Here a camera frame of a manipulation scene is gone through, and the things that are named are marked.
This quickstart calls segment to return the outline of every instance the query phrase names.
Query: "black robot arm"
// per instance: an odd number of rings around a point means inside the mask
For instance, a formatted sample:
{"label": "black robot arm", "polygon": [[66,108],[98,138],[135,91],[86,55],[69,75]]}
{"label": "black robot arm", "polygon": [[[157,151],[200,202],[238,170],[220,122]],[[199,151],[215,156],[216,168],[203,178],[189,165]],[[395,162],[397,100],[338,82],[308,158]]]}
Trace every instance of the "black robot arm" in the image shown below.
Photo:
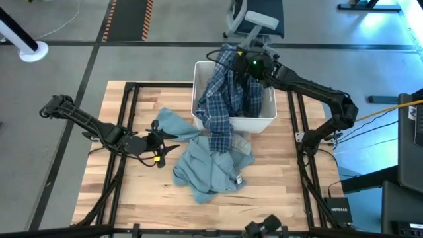
{"label": "black robot arm", "polygon": [[306,154],[316,154],[320,141],[335,131],[354,126],[358,108],[349,94],[303,79],[278,62],[275,64],[274,74],[266,74],[265,80],[275,89],[298,92],[329,106],[332,118],[317,129],[304,133],[301,149]]}
{"label": "black robot arm", "polygon": [[277,62],[277,58],[278,56],[270,57],[270,54],[262,48],[251,52],[247,50],[235,55],[232,69],[238,75],[252,75],[265,87],[294,91],[329,105],[332,118],[315,130],[305,131],[302,138],[300,145],[302,152],[314,155],[322,139],[335,131],[354,126],[358,108],[348,93],[303,79],[292,69]]}
{"label": "black robot arm", "polygon": [[165,166],[165,155],[178,145],[165,147],[164,139],[176,139],[177,136],[169,135],[158,130],[159,123],[154,120],[151,129],[147,130],[147,136],[136,136],[133,132],[123,126],[116,126],[112,123],[104,123],[90,114],[82,111],[73,104],[73,100],[67,95],[54,95],[40,111],[43,118],[68,119],[82,127],[88,133],[97,137],[101,144],[112,153],[126,155],[127,157],[143,160],[139,156],[144,152],[154,152],[158,167]]}

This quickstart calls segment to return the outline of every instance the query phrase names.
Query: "wooden table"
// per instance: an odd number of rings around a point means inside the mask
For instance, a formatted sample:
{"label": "wooden table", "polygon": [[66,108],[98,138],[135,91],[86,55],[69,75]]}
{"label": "wooden table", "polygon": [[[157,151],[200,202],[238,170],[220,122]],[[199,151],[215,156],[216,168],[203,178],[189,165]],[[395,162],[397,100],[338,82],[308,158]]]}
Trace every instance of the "wooden table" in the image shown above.
{"label": "wooden table", "polygon": [[[99,120],[117,122],[125,83],[108,83]],[[133,131],[145,135],[144,130],[150,127],[151,121],[164,106],[194,123],[190,112],[191,94],[191,88],[141,88]],[[304,101],[309,126],[316,128],[325,121],[322,104],[308,97],[304,97]],[[278,117],[261,134],[250,135],[255,162],[241,171],[247,182],[243,189],[236,193],[219,194],[207,204],[198,205],[189,187],[173,184],[172,169],[188,145],[179,143],[181,146],[166,156],[167,164],[162,169],[127,160],[115,227],[127,228],[139,223],[144,229],[241,230],[250,221],[262,222],[269,214],[275,214],[290,230],[307,231],[287,94],[277,91],[276,103]],[[129,100],[124,126],[128,121],[130,104]],[[176,144],[171,141],[166,143],[167,146]],[[92,149],[100,146],[93,143]],[[320,148],[333,152],[327,145]],[[73,223],[83,219],[100,197],[109,155],[102,150],[89,156]],[[323,196],[327,196],[328,186],[340,180],[338,169],[333,158],[326,153],[318,152],[315,160],[321,190]],[[333,196],[342,196],[340,184],[331,186],[330,191]],[[318,226],[317,204],[310,197],[315,225]]]}

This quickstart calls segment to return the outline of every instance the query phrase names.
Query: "plaid shirt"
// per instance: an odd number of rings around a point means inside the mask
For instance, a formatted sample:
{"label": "plaid shirt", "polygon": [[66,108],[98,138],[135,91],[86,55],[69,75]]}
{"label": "plaid shirt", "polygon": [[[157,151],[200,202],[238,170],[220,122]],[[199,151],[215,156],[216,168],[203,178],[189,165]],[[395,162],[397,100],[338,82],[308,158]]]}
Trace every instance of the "plaid shirt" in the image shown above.
{"label": "plaid shirt", "polygon": [[[222,50],[235,49],[230,45]],[[217,61],[230,67],[235,51],[222,51]],[[203,96],[199,99],[196,116],[202,120],[204,128],[210,131],[210,150],[225,153],[231,145],[233,127],[229,117],[258,117],[262,110],[263,86],[258,80],[249,77],[246,86],[247,105],[243,111],[243,88],[235,82],[233,71],[216,64],[213,76],[208,81]]]}

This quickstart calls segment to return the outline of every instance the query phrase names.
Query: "black metal frame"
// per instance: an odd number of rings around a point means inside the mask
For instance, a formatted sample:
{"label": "black metal frame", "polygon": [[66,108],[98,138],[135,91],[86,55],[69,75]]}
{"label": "black metal frame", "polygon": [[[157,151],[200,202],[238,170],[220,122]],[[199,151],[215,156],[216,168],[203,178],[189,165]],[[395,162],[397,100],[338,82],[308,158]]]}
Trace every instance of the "black metal frame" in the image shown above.
{"label": "black metal frame", "polygon": [[[118,116],[117,125],[121,126],[123,124],[124,115],[126,105],[128,103],[128,97],[130,91],[134,90],[132,96],[132,103],[130,107],[130,115],[128,117],[128,129],[132,129],[132,124],[134,122],[135,116],[135,109],[137,104],[137,98],[139,94],[139,90],[143,87],[192,87],[192,83],[135,83],[135,82],[128,82],[125,84],[124,87],[124,94],[122,97],[122,103],[120,105],[120,111]],[[308,130],[308,123],[307,123],[307,115],[305,113],[305,105],[303,101],[303,96],[301,94],[298,95],[299,101],[299,109],[301,113],[301,120],[303,124],[303,129]],[[299,131],[297,118],[295,115],[295,106],[293,103],[293,95],[292,92],[288,92],[288,102],[289,102],[289,111],[291,114],[291,122],[293,126],[293,134],[294,134],[294,141],[295,141],[295,133]],[[310,169],[311,169],[311,176],[313,178],[313,183],[310,181],[307,171],[304,169],[304,154],[300,152],[299,143],[295,143],[296,150],[297,150],[297,158],[298,158],[298,165],[299,165],[299,172],[301,175],[301,184],[303,188],[303,196],[304,196],[304,204],[305,204],[305,211],[307,216],[307,223],[309,226],[309,231],[290,231],[289,234],[282,233],[282,232],[275,232],[271,233],[270,235],[277,235],[281,238],[286,238],[290,236],[295,237],[384,237],[384,238],[394,238],[397,237],[396,235],[386,235],[386,234],[379,234],[379,233],[368,233],[368,232],[359,232],[359,231],[352,231],[349,229],[328,229],[327,227],[327,220],[325,214],[330,214],[330,211],[327,210],[325,206],[319,206],[319,218],[321,220],[321,226],[315,227],[314,220],[313,220],[313,213],[311,209],[311,201],[309,197],[309,192],[314,196],[317,203],[321,204],[324,203],[323,199],[321,198],[320,186],[319,186],[319,179],[317,176],[316,164],[314,156],[309,156],[310,162]],[[140,229],[139,224],[134,224],[132,228],[127,229],[117,229],[114,228],[114,223],[116,221],[116,213],[118,210],[118,201],[120,195],[120,189],[122,186],[124,170],[126,165],[126,157],[121,157],[120,162],[118,165],[118,170],[112,179],[112,173],[114,170],[114,164],[116,162],[116,156],[110,155],[109,163],[106,171],[106,176],[104,179],[103,184],[103,191],[102,196],[98,199],[98,202],[95,204],[94,208],[87,214],[87,217],[83,219],[83,221],[79,222],[77,225],[72,225],[68,228],[59,228],[59,229],[47,229],[47,230],[40,230],[40,231],[23,231],[23,232],[16,232],[16,233],[6,233],[0,234],[0,238],[16,238],[16,237],[61,237],[61,238],[74,238],[74,237],[100,237],[102,235],[109,235],[113,237],[114,234],[122,233],[122,234],[132,234],[133,238],[139,238],[144,234],[150,235],[202,235],[204,237],[219,237],[222,235],[235,235],[240,236],[242,233],[241,230],[214,230],[214,229]],[[114,189],[114,197],[111,205],[111,213],[108,218],[108,224],[102,224],[104,219],[104,209],[105,204],[110,196],[112,190]],[[90,225],[97,216],[96,225]],[[332,221],[331,216],[327,217],[329,221]]]}
{"label": "black metal frame", "polygon": [[[192,87],[192,83],[134,83],[134,82],[128,82],[125,84],[124,87],[124,95],[122,97],[122,103],[120,105],[120,111],[119,111],[119,117],[118,117],[118,125],[122,125],[123,122],[123,118],[125,115],[125,107],[128,103],[128,95],[130,93],[131,90],[134,90],[134,94],[132,97],[132,103],[131,103],[131,108],[130,108],[130,115],[128,117],[128,129],[132,129],[132,123],[134,121],[134,116],[135,116],[135,108],[136,108],[136,104],[137,104],[137,97],[139,94],[139,89],[143,88],[143,87]],[[298,93],[298,103],[299,103],[299,111],[301,114],[301,121],[302,121],[302,126],[304,130],[308,130],[309,129],[309,125],[308,125],[308,121],[307,121],[307,114],[305,112],[305,105],[304,105],[304,100],[303,100],[303,95]],[[289,102],[289,111],[291,113],[291,122],[292,122],[292,126],[293,126],[293,130],[294,130],[294,135],[296,132],[299,132],[299,128],[298,128],[298,124],[297,124],[297,118],[295,115],[295,105],[293,103],[293,96],[292,96],[292,92],[288,92],[288,102]],[[313,211],[311,209],[311,201],[310,201],[310,195],[309,195],[309,190],[312,192],[312,195],[318,200],[319,198],[321,199],[321,191],[320,191],[320,185],[319,185],[319,178],[317,176],[317,168],[316,168],[316,163],[315,163],[315,158],[313,155],[309,155],[309,164],[310,164],[310,170],[311,170],[311,177],[313,179],[313,188],[307,188],[307,183],[303,182],[303,178],[306,177],[307,180],[309,180],[307,174],[305,173],[305,170],[301,169],[304,168],[305,164],[304,164],[304,154],[302,154],[302,152],[300,152],[300,148],[299,148],[299,143],[295,143],[296,146],[296,151],[297,151],[297,158],[298,158],[298,165],[299,165],[299,172],[301,175],[301,185],[302,185],[302,189],[303,189],[303,197],[304,197],[304,204],[305,204],[305,212],[306,212],[306,216],[307,216],[307,225],[310,228],[314,227],[314,220],[313,220]],[[103,194],[102,194],[102,198],[100,198],[100,200],[104,200],[104,197],[107,197],[110,193],[107,193],[108,191],[110,191],[110,181],[112,179],[112,172],[114,170],[114,164],[116,162],[116,156],[115,155],[110,155],[109,158],[109,163],[108,163],[108,167],[107,167],[107,171],[106,171],[106,176],[104,179],[104,185],[103,185]],[[124,174],[124,169],[125,169],[125,164],[126,164],[126,158],[125,157],[121,157],[121,160],[119,162],[119,167],[118,167],[118,171],[116,172],[115,177],[118,178],[118,182],[116,184],[116,187],[114,189],[114,195],[113,195],[113,201],[112,201],[112,206],[111,206],[111,213],[110,216],[108,218],[108,225],[114,225],[115,221],[116,221],[116,212],[118,209],[118,201],[119,201],[119,195],[120,195],[120,189],[121,189],[121,185],[122,185],[122,179],[123,179],[123,174]],[[320,223],[321,223],[321,227],[327,227],[327,217],[325,216],[325,213],[323,212],[324,208],[321,208],[320,206],[319,208],[319,219],[320,219]],[[105,203],[103,203],[101,205],[100,210],[98,211],[98,216],[97,216],[97,220],[96,220],[96,225],[102,225],[103,222],[103,217],[104,217],[104,209],[105,209]]]}
{"label": "black metal frame", "polygon": [[401,11],[398,4],[376,5],[379,0],[355,0],[354,4],[338,4],[338,10]]}

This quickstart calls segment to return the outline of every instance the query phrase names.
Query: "gray floor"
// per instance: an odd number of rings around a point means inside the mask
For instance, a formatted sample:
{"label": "gray floor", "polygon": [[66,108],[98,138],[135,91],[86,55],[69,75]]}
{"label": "gray floor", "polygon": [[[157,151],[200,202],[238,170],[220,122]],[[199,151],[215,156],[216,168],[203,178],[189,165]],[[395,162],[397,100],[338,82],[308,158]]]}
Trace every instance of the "gray floor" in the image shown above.
{"label": "gray floor", "polygon": [[[108,1],[80,0],[81,12],[49,40],[95,40]],[[412,44],[396,13],[345,13],[335,9],[343,0],[285,0],[285,39],[273,42],[306,44]],[[226,1],[154,1],[148,41],[221,42]],[[67,22],[76,1],[1,0],[0,5],[34,37]],[[98,116],[109,80],[190,81],[194,64],[206,60],[211,48],[101,47],[81,108]],[[423,62],[415,51],[279,50],[280,61],[318,83],[348,91],[359,116],[385,108],[365,101],[368,95],[412,93],[423,85]],[[27,64],[13,46],[0,46],[0,233],[28,227],[39,191],[63,130],[63,121],[46,120],[38,110],[52,94],[75,96],[91,47],[54,46],[46,59]],[[367,128],[397,119],[396,112]],[[74,128],[41,228],[69,225],[82,181],[90,143]],[[394,165],[395,142],[357,150],[396,138],[396,126],[343,143],[336,150],[341,173],[355,175]],[[348,195],[354,225],[380,230],[380,190]]]}

